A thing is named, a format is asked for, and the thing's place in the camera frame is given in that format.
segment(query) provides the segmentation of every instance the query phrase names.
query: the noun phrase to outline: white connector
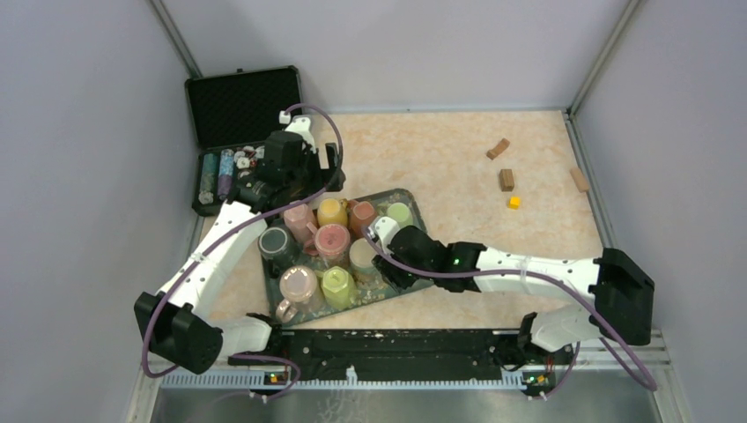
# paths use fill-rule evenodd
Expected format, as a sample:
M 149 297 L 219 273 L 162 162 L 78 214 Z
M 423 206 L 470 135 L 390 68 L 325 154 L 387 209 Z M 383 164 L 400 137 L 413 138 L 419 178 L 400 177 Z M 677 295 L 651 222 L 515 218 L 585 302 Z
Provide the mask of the white connector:
M 285 110 L 282 110 L 280 112 L 280 116 L 278 120 L 280 121 L 280 124 L 287 125 L 288 123 L 291 122 L 291 114 L 286 112 Z

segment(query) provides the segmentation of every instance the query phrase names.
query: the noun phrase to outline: black bracket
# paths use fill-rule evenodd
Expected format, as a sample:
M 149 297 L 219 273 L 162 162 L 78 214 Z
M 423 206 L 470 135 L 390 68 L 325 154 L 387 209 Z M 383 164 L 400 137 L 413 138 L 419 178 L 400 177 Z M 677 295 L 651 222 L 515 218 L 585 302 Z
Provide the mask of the black bracket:
M 594 307 L 630 345 L 651 342 L 651 319 L 654 314 L 654 281 L 623 251 L 604 249 L 599 276 L 589 291 L 594 294 Z M 611 338 L 594 317 L 589 321 Z
M 148 322 L 163 295 L 141 293 L 137 298 L 135 318 L 141 338 L 144 338 Z M 191 310 L 189 304 L 179 308 L 167 302 L 156 322 L 148 350 L 200 375 L 218 358 L 223 346 L 223 334 L 220 329 L 193 315 Z

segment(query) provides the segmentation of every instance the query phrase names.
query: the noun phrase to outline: beige floor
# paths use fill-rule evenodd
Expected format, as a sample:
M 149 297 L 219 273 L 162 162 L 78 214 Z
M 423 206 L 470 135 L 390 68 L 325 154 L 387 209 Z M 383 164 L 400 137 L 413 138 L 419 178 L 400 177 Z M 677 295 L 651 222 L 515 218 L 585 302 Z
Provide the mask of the beige floor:
M 476 241 L 532 256 L 598 256 L 602 244 L 587 196 L 568 173 L 575 158 L 559 111 L 426 113 L 333 116 L 344 141 L 342 193 L 360 197 L 393 188 L 415 196 L 436 240 Z M 315 121 L 319 145 L 333 142 Z M 496 160 L 485 151 L 503 137 L 511 146 Z M 514 170 L 521 198 L 507 208 L 498 171 Z M 205 222 L 203 234 L 212 219 Z M 500 328 L 516 327 L 532 311 L 562 301 L 515 293 L 449 293 L 431 287 L 392 300 L 300 325 L 303 328 Z M 226 281 L 211 318 L 247 312 L 268 314 L 262 264 L 252 245 Z

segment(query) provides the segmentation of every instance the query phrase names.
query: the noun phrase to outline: cable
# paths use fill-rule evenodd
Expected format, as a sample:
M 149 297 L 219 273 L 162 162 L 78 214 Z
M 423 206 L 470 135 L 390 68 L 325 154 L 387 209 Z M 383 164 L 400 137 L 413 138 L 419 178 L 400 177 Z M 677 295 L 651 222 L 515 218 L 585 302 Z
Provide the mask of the cable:
M 329 122 L 329 126 L 332 127 L 332 130 L 335 132 L 335 137 L 337 137 L 337 156 L 339 158 L 339 161 L 337 162 L 337 169 L 335 169 L 335 173 L 332 174 L 332 177 L 329 179 L 330 182 L 333 182 L 342 172 L 343 168 L 343 137 L 340 135 L 340 130 L 337 128 L 337 125 L 335 125 L 335 121 L 332 120 L 327 113 L 318 108 L 317 106 L 314 106 L 312 104 L 306 104 L 306 103 L 298 103 L 290 106 L 285 111 L 287 113 L 291 113 L 292 111 L 298 109 L 298 108 L 310 108 L 317 112 L 318 114 L 322 115 L 324 119 Z M 220 238 L 215 240 L 205 251 L 202 252 L 203 256 L 208 256 L 213 250 L 215 250 L 220 244 L 222 244 L 224 241 L 226 241 L 231 236 L 237 234 L 241 229 L 252 225 L 262 219 L 267 219 L 271 216 L 274 216 L 276 214 L 282 213 L 286 210 L 292 209 L 293 207 L 298 206 L 299 204 L 305 204 L 310 203 L 314 201 L 316 198 L 324 194 L 324 192 L 327 191 L 327 186 L 325 185 L 322 187 L 322 189 L 316 191 L 314 194 L 312 194 L 309 197 L 304 198 L 299 203 L 293 203 L 284 205 L 283 207 L 278 207 L 275 210 L 266 211 L 265 213 L 259 214 L 257 216 L 254 216 L 252 219 L 246 220 L 239 225 L 235 226 L 230 231 L 223 234 Z M 143 335 L 143 349 L 140 353 L 140 366 L 143 368 L 143 373 L 145 373 L 146 376 L 150 378 L 157 378 L 161 376 L 168 375 L 169 373 L 176 370 L 178 366 L 174 365 L 166 370 L 160 372 L 160 373 L 153 373 L 151 371 L 150 366 L 148 365 L 148 345 L 151 344 L 151 338 L 153 337 L 153 328 L 156 326 L 156 322 L 159 319 L 159 316 L 161 314 L 161 311 L 163 311 L 164 307 L 166 306 L 166 303 L 171 298 L 172 295 L 176 292 L 177 289 L 181 286 L 182 283 L 187 279 L 190 273 L 199 265 L 199 262 L 192 262 L 189 266 L 187 266 L 186 269 L 184 269 L 184 272 L 174 281 L 174 283 L 171 285 L 171 287 L 166 291 L 166 294 L 161 298 L 156 308 L 153 310 L 153 314 L 151 315 L 151 320 L 148 321 L 148 326 L 145 328 L 145 334 Z
M 576 360 L 579 358 L 579 351 L 581 351 L 581 342 L 576 343 L 576 351 L 573 353 L 571 364 L 568 365 L 568 369 L 563 374 L 563 377 L 560 378 L 560 381 L 558 381 L 558 384 L 555 385 L 555 388 L 550 390 L 550 392 L 545 393 L 544 396 L 529 397 L 529 399 L 544 399 L 545 401 L 547 401 L 547 398 L 555 395 L 560 389 L 560 387 L 566 384 L 566 381 L 568 380 L 568 376 L 571 374 L 571 370 L 573 370 L 573 367 L 576 365 Z
M 569 288 L 566 284 L 564 284 L 561 280 L 557 280 L 553 278 L 552 276 L 545 275 L 543 273 L 538 273 L 536 271 L 519 271 L 516 269 L 493 269 L 489 271 L 460 271 L 455 273 L 438 273 L 435 271 L 422 271 L 420 269 L 416 269 L 414 267 L 408 266 L 407 264 L 397 262 L 394 258 L 386 254 L 376 243 L 374 240 L 371 239 L 371 234 L 368 233 L 367 228 L 362 228 L 365 230 L 362 230 L 362 233 L 364 237 L 366 238 L 366 241 L 368 241 L 368 244 L 371 245 L 371 247 L 376 251 L 376 254 L 381 256 L 384 260 L 391 263 L 392 265 L 404 270 L 408 271 L 410 273 L 414 273 L 419 276 L 423 276 L 426 278 L 444 278 L 444 279 L 461 279 L 461 278 L 474 278 L 476 276 L 492 276 L 492 275 L 519 275 L 522 273 L 525 273 L 527 276 L 531 276 L 532 278 L 538 278 L 545 282 L 548 282 L 550 284 L 553 284 L 563 290 L 565 293 L 570 295 L 574 300 L 578 301 L 579 304 L 581 304 L 595 319 L 599 324 L 602 325 L 602 327 L 612 336 L 612 338 L 620 344 L 620 347 L 623 348 L 623 351 L 625 351 L 626 354 L 631 358 L 632 362 L 635 364 L 635 366 L 640 370 L 640 372 L 643 374 L 643 377 L 645 379 L 641 380 L 622 360 L 622 358 L 616 353 L 613 352 L 611 346 L 605 343 L 605 346 L 607 346 L 607 349 L 610 350 L 610 353 L 618 359 L 620 362 L 620 365 L 625 369 L 626 372 L 636 381 L 638 382 L 642 387 L 646 388 L 650 391 L 656 391 L 656 381 L 654 380 L 654 377 L 651 375 L 651 372 L 648 371 L 648 368 L 646 368 L 646 365 L 643 364 L 643 361 L 641 361 L 637 355 L 635 355 L 635 352 L 631 349 L 631 347 L 623 340 L 623 337 L 620 336 L 620 334 L 615 330 L 615 328 L 612 327 L 612 325 L 607 322 L 607 320 L 592 306 L 589 304 L 586 300 L 581 297 L 580 294 L 578 294 L 573 289 Z
M 296 363 L 294 363 L 294 362 L 292 362 L 290 360 L 282 359 L 280 357 L 271 357 L 269 355 L 235 354 L 233 357 L 237 358 L 237 359 L 257 360 L 257 361 L 271 361 L 271 362 L 275 362 L 275 363 L 285 364 L 286 366 L 293 367 L 293 370 L 295 371 L 295 376 L 293 377 L 293 380 L 289 384 L 287 384 L 280 391 L 278 391 L 278 392 L 270 395 L 269 397 L 256 395 L 254 392 L 251 392 L 251 391 L 246 392 L 244 390 L 236 390 L 236 391 L 228 392 L 227 394 L 221 395 L 220 397 L 217 397 L 217 398 L 213 399 L 212 401 L 210 401 L 208 404 L 205 405 L 205 407 L 201 408 L 200 410 L 198 410 L 197 412 L 195 412 L 194 414 L 192 414 L 192 416 L 189 417 L 189 419 L 184 420 L 184 423 L 189 423 L 190 421 L 194 420 L 200 414 L 203 414 L 204 412 L 207 412 L 208 410 L 210 410 L 210 408 L 212 408 L 213 406 L 215 406 L 215 404 L 217 404 L 217 403 L 219 403 L 219 402 L 221 402 L 221 401 L 223 401 L 225 399 L 231 398 L 231 397 L 245 397 L 245 396 L 249 396 L 250 398 L 261 399 L 261 400 L 263 400 L 265 402 L 266 401 L 272 401 L 273 399 L 276 399 L 276 398 L 280 398 L 283 395 L 287 394 L 288 391 L 293 387 L 293 385 L 295 385 L 299 381 L 299 379 L 301 378 L 301 369 L 300 369 L 300 367 Z

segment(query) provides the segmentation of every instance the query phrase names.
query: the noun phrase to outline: orange cup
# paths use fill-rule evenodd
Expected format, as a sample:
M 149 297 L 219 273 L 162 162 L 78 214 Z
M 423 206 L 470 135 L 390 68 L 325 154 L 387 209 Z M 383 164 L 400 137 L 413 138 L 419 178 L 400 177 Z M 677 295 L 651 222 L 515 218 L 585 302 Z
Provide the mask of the orange cup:
M 367 201 L 353 205 L 350 218 L 350 229 L 355 238 L 362 238 L 361 227 L 371 225 L 378 215 L 376 209 Z

